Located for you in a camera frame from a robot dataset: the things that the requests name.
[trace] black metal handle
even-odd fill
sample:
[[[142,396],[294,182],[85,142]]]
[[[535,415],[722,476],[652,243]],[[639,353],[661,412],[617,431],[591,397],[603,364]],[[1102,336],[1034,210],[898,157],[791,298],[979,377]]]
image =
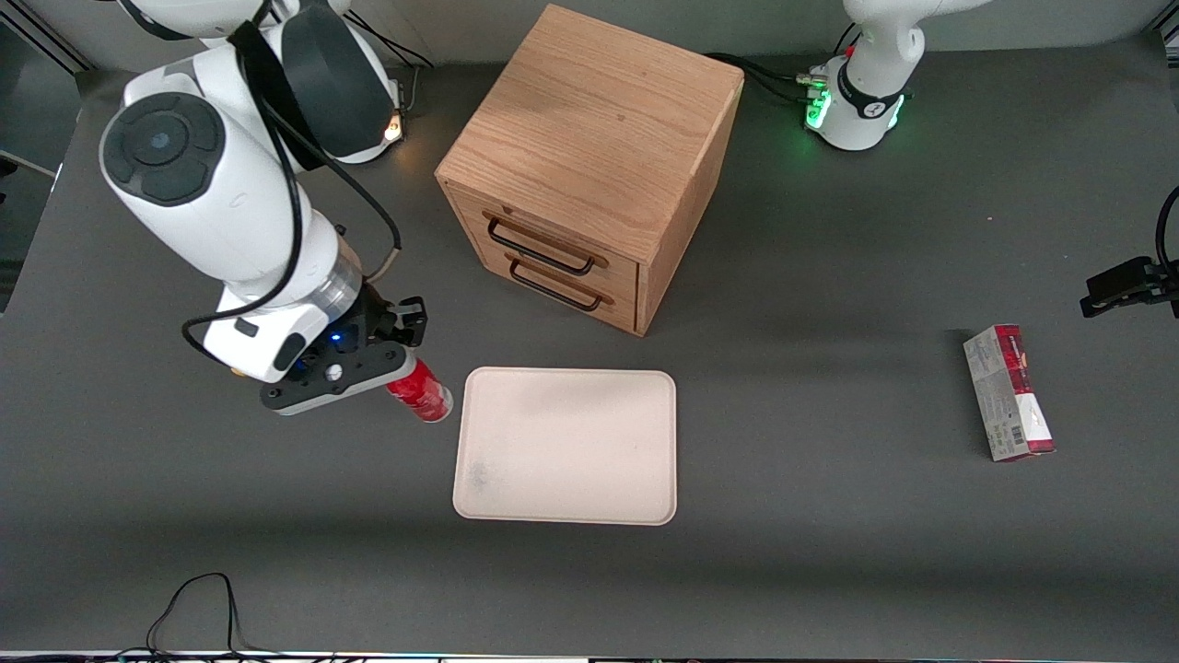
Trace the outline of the black metal handle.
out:
[[[512,239],[508,239],[507,237],[502,237],[500,235],[496,235],[495,234],[495,229],[499,225],[500,225],[500,219],[498,219],[495,217],[492,217],[492,223],[489,223],[487,225],[487,234],[492,236],[492,241],[495,242],[496,244],[502,244],[502,245],[505,245],[505,247],[507,247],[509,249],[520,251],[521,254],[528,256],[529,258],[533,258],[535,261],[542,262],[542,263],[547,264],[548,267],[552,267],[552,268],[555,268],[555,269],[560,269],[561,271],[564,271],[566,274],[572,274],[573,276],[585,276],[586,274],[590,274],[591,269],[593,269],[593,256],[587,257],[585,267],[582,267],[582,268],[579,269],[579,268],[575,268],[575,267],[573,267],[571,264],[565,264],[564,262],[561,262],[559,260],[551,258],[551,257],[546,256],[545,254],[539,254],[539,252],[529,249],[528,247],[525,247],[523,244],[520,244],[518,242],[513,242]]]
[[[553,290],[552,288],[546,288],[545,285],[541,285],[540,283],[536,283],[535,281],[533,281],[531,278],[525,278],[523,276],[520,276],[519,274],[516,274],[516,270],[515,270],[515,268],[518,268],[518,267],[520,267],[520,261],[512,261],[512,267],[508,268],[508,274],[512,275],[512,278],[515,280],[516,283],[521,283],[523,285],[527,285],[528,288],[532,288],[533,290],[536,290],[538,293],[540,293],[542,295],[548,295],[549,297],[553,297],[554,300],[556,300],[556,301],[559,301],[561,303],[569,304],[571,307],[573,307],[573,308],[575,308],[578,310],[582,310],[585,313],[593,313],[593,311],[598,310],[598,307],[601,306],[601,301],[602,301],[601,295],[597,295],[593,298],[593,303],[592,304],[584,304],[584,303],[581,303],[581,302],[579,302],[579,301],[577,301],[577,300],[574,300],[572,297],[566,297],[565,295],[558,293],[556,290]]]

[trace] red can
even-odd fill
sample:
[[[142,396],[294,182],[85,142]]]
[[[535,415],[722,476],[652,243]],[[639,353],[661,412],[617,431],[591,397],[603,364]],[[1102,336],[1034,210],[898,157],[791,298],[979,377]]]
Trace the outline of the red can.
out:
[[[409,374],[389,382],[384,388],[389,389],[399,401],[409,406],[422,421],[436,424],[446,419],[454,409],[450,389],[439,382],[430,367],[413,354],[406,357],[406,363]]]

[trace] wooden cabinet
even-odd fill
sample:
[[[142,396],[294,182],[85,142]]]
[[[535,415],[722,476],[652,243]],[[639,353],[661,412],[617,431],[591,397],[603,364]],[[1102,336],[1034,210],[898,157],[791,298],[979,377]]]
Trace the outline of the wooden cabinet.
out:
[[[488,270],[641,336],[716,189],[742,84],[549,5],[435,176]]]

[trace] cardboard box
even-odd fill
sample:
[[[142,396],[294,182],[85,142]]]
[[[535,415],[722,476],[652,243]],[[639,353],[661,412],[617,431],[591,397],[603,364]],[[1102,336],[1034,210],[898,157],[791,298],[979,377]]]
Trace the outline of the cardboard box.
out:
[[[962,347],[987,426],[990,457],[1007,461],[1056,451],[1028,381],[1020,327],[996,324]]]

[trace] table surface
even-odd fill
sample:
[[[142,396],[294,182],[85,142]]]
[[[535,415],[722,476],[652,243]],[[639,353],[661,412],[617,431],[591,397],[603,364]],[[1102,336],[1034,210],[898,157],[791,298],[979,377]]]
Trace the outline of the table surface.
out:
[[[288,650],[1179,658],[1179,322],[1076,304],[1151,251],[1175,180],[1157,39],[930,54],[868,153],[750,86],[641,340],[486,273],[433,180],[496,71],[428,72],[408,140],[353,169],[406,237],[382,290],[426,297],[422,356],[460,406],[480,366],[674,376],[676,518],[463,520],[457,416],[381,392],[265,411],[180,340],[219,285],[103,183],[123,79],[99,77],[0,320],[5,649],[138,644],[219,570],[250,639]],[[363,202],[302,180],[377,260]],[[1000,322],[1023,326],[1052,457],[988,457],[960,344]],[[162,642],[220,646],[223,610],[198,586]]]

